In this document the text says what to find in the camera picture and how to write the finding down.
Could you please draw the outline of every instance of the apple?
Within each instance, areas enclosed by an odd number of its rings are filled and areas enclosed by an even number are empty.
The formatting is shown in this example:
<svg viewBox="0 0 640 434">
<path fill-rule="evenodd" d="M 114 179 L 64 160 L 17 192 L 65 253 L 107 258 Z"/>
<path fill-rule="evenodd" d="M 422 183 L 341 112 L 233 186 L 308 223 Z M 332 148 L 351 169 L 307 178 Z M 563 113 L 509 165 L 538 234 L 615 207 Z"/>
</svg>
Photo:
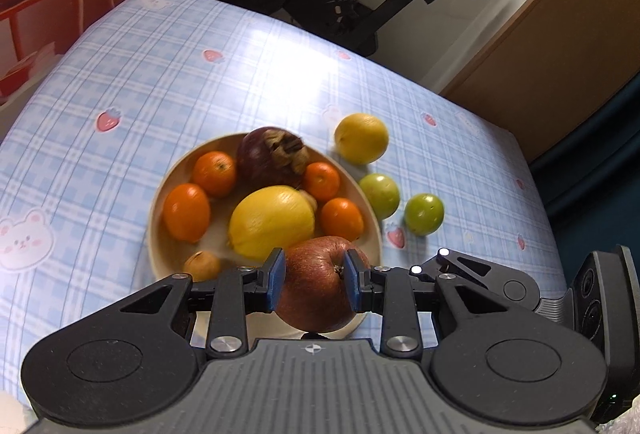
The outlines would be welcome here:
<svg viewBox="0 0 640 434">
<path fill-rule="evenodd" d="M 315 237 L 287 249 L 287 271 L 276 315 L 310 333 L 328 333 L 346 326 L 356 315 L 342 277 L 344 253 L 349 249 L 355 249 L 369 266 L 367 256 L 342 237 Z"/>
<path fill-rule="evenodd" d="M 387 219 L 398 210 L 400 191 L 389 176 L 374 172 L 360 180 L 360 188 L 369 200 L 378 221 Z"/>
<path fill-rule="evenodd" d="M 404 223 L 417 236 L 433 234 L 444 221 L 444 205 L 434 194 L 416 194 L 404 207 Z"/>
</svg>

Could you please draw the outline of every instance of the lemon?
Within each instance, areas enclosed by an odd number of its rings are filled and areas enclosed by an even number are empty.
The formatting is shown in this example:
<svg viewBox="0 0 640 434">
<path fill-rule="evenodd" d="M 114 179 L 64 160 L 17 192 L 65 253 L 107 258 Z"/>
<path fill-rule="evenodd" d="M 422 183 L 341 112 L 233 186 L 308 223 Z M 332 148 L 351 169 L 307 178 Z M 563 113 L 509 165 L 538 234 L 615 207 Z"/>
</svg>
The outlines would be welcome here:
<svg viewBox="0 0 640 434">
<path fill-rule="evenodd" d="M 342 157 L 355 165 L 376 161 L 385 154 L 389 133 L 385 123 L 373 115 L 354 113 L 335 128 L 335 147 Z"/>
<path fill-rule="evenodd" d="M 307 199 L 289 186 L 273 185 L 239 202 L 229 220 L 228 239 L 238 254 L 264 261 L 274 248 L 311 239 L 315 227 Z"/>
</svg>

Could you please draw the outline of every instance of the round wooden plate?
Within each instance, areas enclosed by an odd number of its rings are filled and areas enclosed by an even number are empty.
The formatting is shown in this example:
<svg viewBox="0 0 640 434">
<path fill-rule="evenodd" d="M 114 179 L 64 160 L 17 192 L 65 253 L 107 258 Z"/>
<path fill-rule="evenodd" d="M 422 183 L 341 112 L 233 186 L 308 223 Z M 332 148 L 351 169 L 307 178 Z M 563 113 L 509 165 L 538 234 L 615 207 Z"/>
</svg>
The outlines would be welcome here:
<svg viewBox="0 0 640 434">
<path fill-rule="evenodd" d="M 236 151 L 244 133 L 228 135 L 207 141 L 185 154 L 171 168 L 162 180 L 156 195 L 154 196 L 149 214 L 147 237 L 151 268 L 157 279 L 164 279 L 172 273 L 182 271 L 184 262 L 197 251 L 209 251 L 223 259 L 225 268 L 240 266 L 257 266 L 255 261 L 236 254 L 227 244 L 226 230 L 229 218 L 236 205 L 251 191 L 240 181 L 234 191 L 227 197 L 211 201 L 211 223 L 204 237 L 196 245 L 173 239 L 162 221 L 162 203 L 167 194 L 180 183 L 191 181 L 191 171 L 196 160 L 210 151 L 223 151 L 231 157 L 236 157 Z M 353 201 L 361 210 L 365 223 L 365 232 L 354 244 L 367 255 L 370 265 L 380 265 L 382 258 L 382 237 L 375 214 L 366 197 L 360 190 L 354 179 L 331 158 L 307 146 L 310 161 L 325 161 L 330 163 L 340 173 L 341 184 L 339 196 Z M 322 236 L 322 232 L 316 226 L 316 236 Z M 326 334 L 329 338 L 344 338 L 362 322 L 364 315 L 356 317 L 344 328 Z M 246 318 L 249 344 L 253 344 L 256 338 L 300 338 L 302 331 L 292 328 L 283 322 L 275 313 L 252 313 Z M 198 313 L 195 332 L 202 337 L 207 335 L 209 313 Z"/>
</svg>

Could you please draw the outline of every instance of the orange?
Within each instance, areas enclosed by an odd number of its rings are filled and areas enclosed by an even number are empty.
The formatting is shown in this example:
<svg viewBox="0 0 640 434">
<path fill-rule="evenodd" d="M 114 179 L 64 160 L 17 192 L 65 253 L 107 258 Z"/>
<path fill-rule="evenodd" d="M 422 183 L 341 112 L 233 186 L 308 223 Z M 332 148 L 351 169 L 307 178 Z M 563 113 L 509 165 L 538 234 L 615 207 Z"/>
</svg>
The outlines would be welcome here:
<svg viewBox="0 0 640 434">
<path fill-rule="evenodd" d="M 222 151 L 203 154 L 191 173 L 191 181 L 214 198 L 228 195 L 236 186 L 237 179 L 234 159 Z"/>
<path fill-rule="evenodd" d="M 318 201 L 329 201 L 338 194 L 340 173 L 324 161 L 316 161 L 306 166 L 302 188 Z"/>
<path fill-rule="evenodd" d="M 327 236 L 340 236 L 355 241 L 364 232 L 364 221 L 358 206 L 347 198 L 334 198 L 320 211 L 320 226 Z"/>
<path fill-rule="evenodd" d="M 182 183 L 164 200 L 162 219 L 174 239 L 197 243 L 209 227 L 209 199 L 198 185 Z"/>
</svg>

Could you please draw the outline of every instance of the green plum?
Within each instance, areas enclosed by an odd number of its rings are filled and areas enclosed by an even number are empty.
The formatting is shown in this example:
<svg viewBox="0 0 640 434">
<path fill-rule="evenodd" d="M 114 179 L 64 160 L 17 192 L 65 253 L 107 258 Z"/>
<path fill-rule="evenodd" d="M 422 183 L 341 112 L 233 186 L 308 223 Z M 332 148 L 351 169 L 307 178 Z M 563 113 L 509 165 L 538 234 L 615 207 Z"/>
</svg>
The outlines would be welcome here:
<svg viewBox="0 0 640 434">
<path fill-rule="evenodd" d="M 444 220 L 444 205 L 434 194 L 416 194 L 404 207 L 404 222 L 417 236 L 433 234 Z"/>
<path fill-rule="evenodd" d="M 400 204 L 398 185 L 389 176 L 374 172 L 360 180 L 360 188 L 369 200 L 378 221 L 391 216 Z"/>
</svg>

